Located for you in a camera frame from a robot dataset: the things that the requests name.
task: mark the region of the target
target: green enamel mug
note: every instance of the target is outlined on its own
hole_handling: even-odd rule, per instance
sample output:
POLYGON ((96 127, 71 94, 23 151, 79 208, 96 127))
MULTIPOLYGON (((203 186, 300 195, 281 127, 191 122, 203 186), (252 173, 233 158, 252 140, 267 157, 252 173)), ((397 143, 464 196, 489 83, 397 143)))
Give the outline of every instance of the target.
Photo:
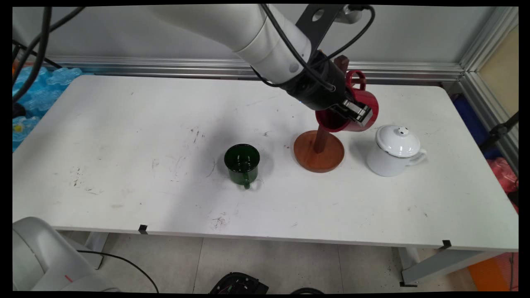
POLYGON ((225 165, 228 168, 230 180, 245 189, 250 189, 250 183, 258 176, 260 153, 248 144, 237 144, 225 153, 225 165))

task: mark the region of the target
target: wooden base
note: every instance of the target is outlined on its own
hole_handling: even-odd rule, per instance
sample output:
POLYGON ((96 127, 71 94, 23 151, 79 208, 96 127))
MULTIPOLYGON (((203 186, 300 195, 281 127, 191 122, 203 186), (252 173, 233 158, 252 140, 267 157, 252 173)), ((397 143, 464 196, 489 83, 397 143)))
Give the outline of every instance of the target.
POLYGON ((327 137, 324 138, 325 145, 321 153, 315 151, 317 130, 304 132, 296 138, 293 150, 296 160, 304 169, 315 173, 326 173, 335 169, 344 158, 344 146, 340 140, 326 133, 327 137))

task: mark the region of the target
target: blue plastic bag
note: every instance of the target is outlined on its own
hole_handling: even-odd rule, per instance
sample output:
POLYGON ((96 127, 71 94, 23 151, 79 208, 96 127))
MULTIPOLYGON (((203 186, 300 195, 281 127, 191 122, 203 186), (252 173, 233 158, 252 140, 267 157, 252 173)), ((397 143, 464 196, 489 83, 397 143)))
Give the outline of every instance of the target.
POLYGON ((22 103, 28 117, 42 118, 54 105, 63 92, 60 90, 44 89, 31 95, 31 99, 22 103))
POLYGON ((19 116, 13 119, 13 152, 20 146, 22 141, 30 134, 39 122, 38 117, 31 117, 27 119, 24 116, 19 116))
POLYGON ((82 74, 83 72, 80 68, 75 67, 68 69, 63 67, 55 70, 46 82, 53 89, 64 91, 75 78, 82 74))
MULTIPOLYGON (((31 70, 33 69, 32 66, 26 66, 21 71, 19 76, 16 78, 15 85, 13 86, 13 90, 18 90, 24 85, 28 77, 30 76, 31 70)), ((31 87, 28 89, 29 93, 37 92, 39 90, 42 90, 46 88, 46 80, 51 76, 50 72, 44 68, 41 67, 39 70, 39 74, 37 75, 37 78, 31 84, 31 87)))

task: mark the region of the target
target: black device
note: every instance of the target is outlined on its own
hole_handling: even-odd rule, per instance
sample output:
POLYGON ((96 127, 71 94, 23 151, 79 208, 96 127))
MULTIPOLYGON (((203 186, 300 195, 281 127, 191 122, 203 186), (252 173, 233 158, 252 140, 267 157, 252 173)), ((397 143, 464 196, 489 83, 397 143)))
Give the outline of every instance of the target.
POLYGON ((269 287, 240 272, 230 272, 211 289, 210 294, 266 294, 269 287))

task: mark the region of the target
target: metal frame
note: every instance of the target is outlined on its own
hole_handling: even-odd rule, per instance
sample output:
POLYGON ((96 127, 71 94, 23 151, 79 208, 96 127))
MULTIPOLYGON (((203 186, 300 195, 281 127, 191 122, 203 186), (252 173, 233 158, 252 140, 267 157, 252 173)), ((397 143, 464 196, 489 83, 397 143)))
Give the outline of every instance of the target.
POLYGON ((403 265, 401 275, 405 286, 415 286, 426 279, 446 275, 502 254, 498 251, 444 249, 420 261, 415 248, 398 248, 398 251, 403 265))
MULTIPOLYGON (((465 73, 458 82, 459 87, 475 110, 486 130, 506 122, 512 115, 504 109, 478 73, 465 73)), ((502 139, 497 148, 506 158, 516 176, 519 176, 519 124, 502 139)))
MULTIPOLYGON (((464 72, 458 80, 457 87, 464 93, 487 130, 506 122, 512 115, 506 112, 479 71, 508 33, 518 24, 519 7, 496 7, 460 61, 464 72)), ((519 176, 519 124, 497 142, 497 148, 506 158, 515 175, 519 176)))
MULTIPOLYGON (((89 237, 86 239, 85 245, 81 245, 74 240, 63 235, 63 238, 75 249, 75 250, 92 250, 102 252, 105 242, 107 241, 108 233, 105 232, 90 232, 89 237)), ((96 255, 94 253, 82 253, 80 254, 85 258, 86 261, 98 270, 103 262, 102 255, 96 255)))
MULTIPOLYGON (((145 59, 111 57, 50 57, 63 67, 79 67, 99 75, 232 78, 257 80, 250 65, 238 59, 145 59)), ((367 80, 389 82, 454 83, 462 75, 456 63, 367 63, 350 62, 348 70, 358 69, 367 80)))
POLYGON ((519 7, 496 7, 477 35, 460 65, 465 72, 477 72, 495 52, 506 35, 519 24, 519 7))

